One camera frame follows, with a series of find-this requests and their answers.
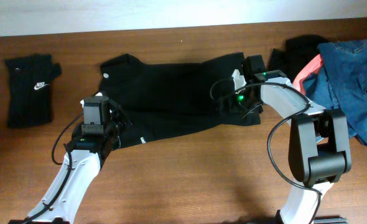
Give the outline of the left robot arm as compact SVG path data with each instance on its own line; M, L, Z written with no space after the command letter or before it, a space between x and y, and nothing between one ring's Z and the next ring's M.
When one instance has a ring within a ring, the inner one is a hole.
M121 134L132 126L122 107L101 92L85 98L81 105L83 122L63 145L65 155L57 176L28 215L10 223L73 223L106 158L121 147Z

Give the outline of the black t-shirt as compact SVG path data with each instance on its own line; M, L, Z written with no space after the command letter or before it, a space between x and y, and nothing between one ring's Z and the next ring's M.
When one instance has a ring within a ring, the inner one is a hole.
M217 99L234 91L231 75L243 71L244 55L233 53L202 63L150 65L124 54L101 64L99 90L120 104L132 121L121 147L193 134L221 124L260 124L258 114L223 115Z

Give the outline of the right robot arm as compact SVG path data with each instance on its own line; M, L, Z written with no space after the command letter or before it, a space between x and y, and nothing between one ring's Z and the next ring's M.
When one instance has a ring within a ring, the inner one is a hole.
M347 219L339 216L317 216L323 196L352 167L344 113L314 103L282 71L268 72L261 55L247 57L242 69L242 75L234 72L230 78L235 90L219 97L219 102L243 106L254 98L279 113L282 120L267 138L269 155L273 134L284 123L290 126L288 163L294 178L285 176L274 159L270 162L292 188L283 207L267 223L346 223Z

